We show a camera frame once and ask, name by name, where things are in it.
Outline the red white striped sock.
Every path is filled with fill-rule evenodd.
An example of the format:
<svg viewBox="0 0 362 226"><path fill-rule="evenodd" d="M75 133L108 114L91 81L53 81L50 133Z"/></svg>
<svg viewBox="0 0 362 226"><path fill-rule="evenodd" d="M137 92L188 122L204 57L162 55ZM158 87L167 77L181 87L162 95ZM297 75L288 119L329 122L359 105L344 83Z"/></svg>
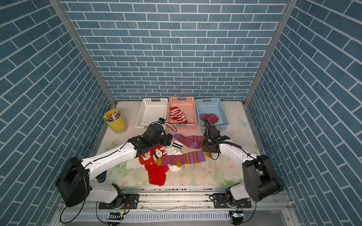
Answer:
<svg viewBox="0 0 362 226"><path fill-rule="evenodd" d="M185 114L177 106L170 108L170 117L178 124L190 124L190 121L187 119Z"/></svg>

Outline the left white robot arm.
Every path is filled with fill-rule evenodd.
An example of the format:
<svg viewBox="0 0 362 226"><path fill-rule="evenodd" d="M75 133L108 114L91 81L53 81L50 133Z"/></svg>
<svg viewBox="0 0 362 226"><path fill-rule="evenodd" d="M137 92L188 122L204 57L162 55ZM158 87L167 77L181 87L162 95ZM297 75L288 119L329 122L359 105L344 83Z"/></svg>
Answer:
<svg viewBox="0 0 362 226"><path fill-rule="evenodd" d="M55 186L65 205L74 207L86 200L112 203L123 200L123 192L117 185L99 186L93 180L105 171L123 162L138 158L158 146L170 146L173 135L165 132L166 120L159 118L139 136L128 139L123 145L105 153L80 160L66 161Z"/></svg>

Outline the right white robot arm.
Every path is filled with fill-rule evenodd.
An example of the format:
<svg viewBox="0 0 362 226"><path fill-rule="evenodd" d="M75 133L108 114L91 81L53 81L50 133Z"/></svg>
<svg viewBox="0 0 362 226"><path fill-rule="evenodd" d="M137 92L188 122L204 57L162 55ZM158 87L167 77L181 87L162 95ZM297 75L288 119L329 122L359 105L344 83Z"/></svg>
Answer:
<svg viewBox="0 0 362 226"><path fill-rule="evenodd" d="M227 203L236 207L242 199L250 198L259 202L284 189L281 177L273 170L273 163L265 154L256 155L247 152L242 146L230 141L228 136L220 135L216 126L205 119L205 132L202 151L218 156L226 155L242 167L243 183L237 183L226 189Z"/></svg>

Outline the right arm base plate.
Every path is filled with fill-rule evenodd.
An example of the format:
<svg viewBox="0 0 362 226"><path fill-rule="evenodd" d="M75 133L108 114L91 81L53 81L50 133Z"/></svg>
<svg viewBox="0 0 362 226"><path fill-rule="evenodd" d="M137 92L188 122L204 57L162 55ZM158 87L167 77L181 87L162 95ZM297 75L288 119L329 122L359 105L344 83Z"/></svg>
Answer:
<svg viewBox="0 0 362 226"><path fill-rule="evenodd" d="M215 209L226 208L251 208L252 204L249 198L235 200L227 193L213 193L209 196Z"/></svg>

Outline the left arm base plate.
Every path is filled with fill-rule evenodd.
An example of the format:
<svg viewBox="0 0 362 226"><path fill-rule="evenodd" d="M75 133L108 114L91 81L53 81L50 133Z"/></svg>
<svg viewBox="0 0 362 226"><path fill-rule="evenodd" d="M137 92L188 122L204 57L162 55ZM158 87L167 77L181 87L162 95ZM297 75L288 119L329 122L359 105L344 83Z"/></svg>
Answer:
<svg viewBox="0 0 362 226"><path fill-rule="evenodd" d="M134 210L137 209L139 197L139 194L125 194L122 198L118 197L111 203L100 202L98 208L100 210Z"/></svg>

